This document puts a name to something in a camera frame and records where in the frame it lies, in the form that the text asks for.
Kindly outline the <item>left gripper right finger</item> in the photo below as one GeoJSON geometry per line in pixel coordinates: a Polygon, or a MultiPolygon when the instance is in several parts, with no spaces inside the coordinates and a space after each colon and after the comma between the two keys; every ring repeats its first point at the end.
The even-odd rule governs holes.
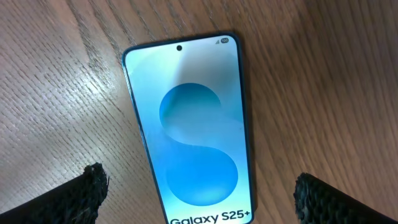
{"type": "Polygon", "coordinates": [[[308,173],[297,177],[294,199],[300,224],[397,224],[396,220],[308,173]]]}

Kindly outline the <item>blue Samsung Galaxy smartphone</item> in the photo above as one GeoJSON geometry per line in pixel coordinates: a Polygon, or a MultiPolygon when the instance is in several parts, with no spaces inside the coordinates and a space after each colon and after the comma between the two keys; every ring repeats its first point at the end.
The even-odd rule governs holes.
{"type": "Polygon", "coordinates": [[[165,222],[251,223],[255,202],[242,50],[217,32],[121,57],[165,222]]]}

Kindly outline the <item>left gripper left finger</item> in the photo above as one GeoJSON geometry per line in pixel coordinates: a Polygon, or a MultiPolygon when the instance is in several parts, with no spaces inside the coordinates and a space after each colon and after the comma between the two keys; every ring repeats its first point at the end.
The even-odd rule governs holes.
{"type": "Polygon", "coordinates": [[[102,164],[86,166],[82,175],[1,214],[1,223],[95,224],[108,194],[102,164]]]}

